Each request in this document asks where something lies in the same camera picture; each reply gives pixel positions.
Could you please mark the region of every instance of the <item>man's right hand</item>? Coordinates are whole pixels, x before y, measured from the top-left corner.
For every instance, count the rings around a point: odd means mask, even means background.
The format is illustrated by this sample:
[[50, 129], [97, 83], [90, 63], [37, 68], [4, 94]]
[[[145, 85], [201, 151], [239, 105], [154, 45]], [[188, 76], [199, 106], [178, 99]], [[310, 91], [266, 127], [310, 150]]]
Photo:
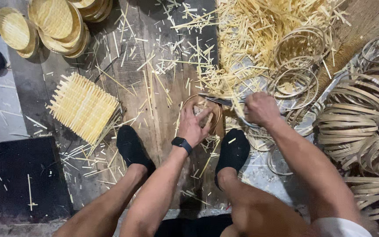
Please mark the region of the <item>man's right hand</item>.
[[245, 103], [248, 110], [245, 118], [251, 123], [267, 128], [273, 122], [281, 119], [275, 99], [264, 92], [249, 95]]

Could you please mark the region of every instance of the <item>white sleeve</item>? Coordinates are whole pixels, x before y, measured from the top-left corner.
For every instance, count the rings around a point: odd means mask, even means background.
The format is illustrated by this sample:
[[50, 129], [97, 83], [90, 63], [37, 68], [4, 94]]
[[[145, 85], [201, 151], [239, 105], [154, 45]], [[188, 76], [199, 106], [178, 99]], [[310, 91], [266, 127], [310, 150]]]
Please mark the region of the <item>white sleeve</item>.
[[362, 226], [337, 217], [318, 218], [312, 226], [320, 237], [372, 237]]

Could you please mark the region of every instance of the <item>wooden floor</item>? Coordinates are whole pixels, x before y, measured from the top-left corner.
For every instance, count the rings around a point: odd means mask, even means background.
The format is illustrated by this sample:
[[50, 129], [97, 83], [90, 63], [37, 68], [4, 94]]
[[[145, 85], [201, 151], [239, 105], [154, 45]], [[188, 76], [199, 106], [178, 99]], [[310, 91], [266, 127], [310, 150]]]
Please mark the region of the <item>wooden floor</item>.
[[[160, 5], [155, 5], [155, 3], [158, 2], [142, 0], [119, 0], [118, 2], [114, 0], [113, 9], [108, 19], [99, 24], [88, 24], [92, 35], [92, 41], [89, 44], [89, 49], [87, 49], [87, 52], [90, 54], [85, 54], [78, 59], [66, 59], [60, 54], [50, 52], [45, 47], [41, 47], [37, 58], [25, 60], [19, 57], [15, 50], [10, 49], [10, 61], [22, 113], [48, 127], [47, 132], [52, 132], [52, 135], [57, 140], [60, 153], [69, 152], [80, 145], [85, 145], [86, 142], [53, 119], [49, 115], [49, 110], [45, 109], [45, 106], [50, 104], [49, 101], [51, 100], [53, 91], [59, 84], [61, 75], [70, 75], [72, 72], [78, 72], [95, 81], [99, 76], [99, 71], [95, 67], [98, 64], [101, 69], [106, 69], [106, 73], [126, 86], [131, 92], [134, 92], [134, 90], [128, 85], [135, 83], [133, 85], [135, 89], [134, 93], [137, 95], [129, 93], [103, 74], [97, 80], [97, 84], [100, 87], [119, 99], [123, 110], [123, 121], [137, 116], [139, 112], [138, 108], [147, 99], [144, 74], [147, 76], [147, 81], [151, 79], [154, 92], [152, 104], [153, 117], [146, 103], [144, 112], [138, 117], [132, 127], [137, 131], [145, 149], [156, 166], [159, 166], [162, 160], [167, 157], [171, 150], [171, 140], [175, 136], [175, 122], [178, 118], [180, 104], [190, 94], [194, 95], [200, 91], [192, 86], [189, 94], [188, 89], [185, 88], [188, 78], [193, 81], [197, 80], [195, 66], [177, 63], [175, 70], [171, 69], [166, 71], [166, 74], [159, 74], [159, 80], [152, 73], [152, 69], [148, 64], [139, 71], [137, 71], [137, 68], [146, 62], [149, 53], [155, 54], [155, 57], [151, 60], [153, 67], [159, 62], [158, 59], [160, 58], [175, 59], [178, 56], [182, 57], [181, 51], [179, 51], [179, 54], [175, 53], [172, 55], [171, 52], [165, 51], [160, 47], [168, 42], [175, 43], [184, 39], [182, 46], [188, 48], [189, 44], [187, 42], [191, 42], [194, 45], [198, 37], [198, 43], [204, 51], [209, 46], [216, 45], [217, 39], [215, 26], [205, 27], [202, 34], [195, 32], [194, 29], [191, 30], [191, 33], [187, 29], [179, 30], [179, 32], [170, 29], [172, 23], [167, 19], [167, 15], [163, 9], [163, 4], [167, 5], [170, 3], [167, 1], [162, 1]], [[197, 14], [199, 15], [210, 12], [215, 7], [214, 1], [186, 0], [185, 3], [190, 4], [191, 7], [189, 8], [197, 8]], [[24, 0], [1, 0], [0, 5], [1, 7], [10, 6], [17, 8], [27, 15], [27, 6]], [[182, 19], [184, 15], [182, 12], [184, 10], [184, 6], [180, 5], [170, 13], [171, 18], [176, 24], [183, 24], [191, 20], [189, 17], [188, 19]], [[115, 24], [122, 11], [126, 14], [126, 18], [131, 25], [131, 27], [126, 28], [128, 30], [124, 31], [123, 34], [119, 30], [122, 24], [119, 21]], [[136, 41], [134, 38], [145, 39], [148, 42]], [[97, 55], [93, 56], [91, 52], [93, 52], [93, 47], [97, 44], [96, 39], [101, 44]], [[136, 49], [132, 57], [129, 57], [131, 49], [134, 46]], [[169, 50], [167, 45], [163, 46], [163, 48]], [[215, 46], [213, 50], [214, 53], [211, 54], [211, 57], [214, 57], [214, 62], [217, 62], [217, 47]], [[110, 65], [110, 59], [114, 59], [115, 57], [118, 58]], [[169, 96], [173, 101], [171, 106], [168, 106], [166, 101], [167, 95], [160, 82], [169, 91]], [[40, 130], [39, 127], [34, 126], [34, 123], [27, 118], [24, 120], [29, 135], [33, 135]], [[115, 180], [119, 180], [121, 177], [120, 172], [126, 172], [120, 155], [118, 154], [114, 157], [117, 148], [115, 139], [111, 139], [113, 136], [114, 133], [109, 134], [104, 140], [106, 146], [97, 148], [96, 152], [92, 155], [96, 158], [106, 159], [108, 162], [114, 159], [112, 166], [116, 167], [112, 169], [113, 174], [107, 170], [85, 178], [83, 174], [92, 171], [92, 169], [82, 168], [82, 166], [88, 166], [86, 161], [69, 159], [68, 162], [71, 165], [64, 165], [64, 170], [68, 173], [66, 180], [74, 199], [74, 209], [79, 210], [82, 204], [86, 205], [105, 192], [107, 187], [112, 186], [112, 184], [102, 183], [98, 180], [115, 183]], [[220, 152], [219, 148], [220, 146], [216, 149], [216, 153]], [[217, 158], [210, 160], [200, 179], [191, 177], [196, 170], [200, 169], [199, 172], [201, 172], [207, 162], [209, 152], [206, 153], [202, 148], [195, 148], [191, 157], [187, 159], [171, 208], [220, 209], [227, 206], [224, 194], [214, 184], [214, 169]], [[76, 157], [84, 158], [84, 155], [81, 153]], [[98, 170], [103, 170], [106, 167], [107, 163], [97, 164]], [[197, 194], [199, 199], [210, 205], [205, 205], [188, 196], [183, 197], [180, 193], [181, 190], [192, 191]]]

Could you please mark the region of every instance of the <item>black board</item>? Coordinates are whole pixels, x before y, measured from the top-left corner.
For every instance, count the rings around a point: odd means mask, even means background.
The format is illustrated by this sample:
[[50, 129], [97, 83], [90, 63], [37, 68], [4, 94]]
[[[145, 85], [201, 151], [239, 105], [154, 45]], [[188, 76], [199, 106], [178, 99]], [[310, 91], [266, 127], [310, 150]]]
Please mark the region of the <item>black board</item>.
[[[28, 205], [27, 175], [32, 202], [37, 204], [33, 211]], [[72, 203], [53, 137], [0, 143], [0, 177], [0, 223], [48, 223], [72, 215]]]

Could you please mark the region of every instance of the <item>leg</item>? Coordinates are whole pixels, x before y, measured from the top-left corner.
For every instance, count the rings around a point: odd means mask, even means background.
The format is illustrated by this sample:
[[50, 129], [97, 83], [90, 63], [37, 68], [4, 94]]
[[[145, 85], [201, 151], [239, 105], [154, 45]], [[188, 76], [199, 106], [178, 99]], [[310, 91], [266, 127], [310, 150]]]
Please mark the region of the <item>leg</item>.
[[232, 204], [232, 221], [248, 236], [304, 236], [307, 224], [273, 195], [242, 183], [234, 168], [218, 173], [218, 184]]
[[250, 145], [241, 130], [223, 138], [216, 167], [216, 185], [232, 204], [232, 229], [246, 236], [304, 236], [305, 221], [271, 194], [242, 183], [237, 173], [248, 158]]
[[146, 179], [147, 168], [142, 164], [131, 164], [117, 184], [83, 207], [54, 236], [112, 236], [119, 217]]
[[116, 146], [128, 166], [127, 173], [110, 190], [69, 219], [54, 236], [113, 235], [131, 197], [155, 169], [153, 162], [144, 154], [132, 127], [125, 125], [118, 130]]

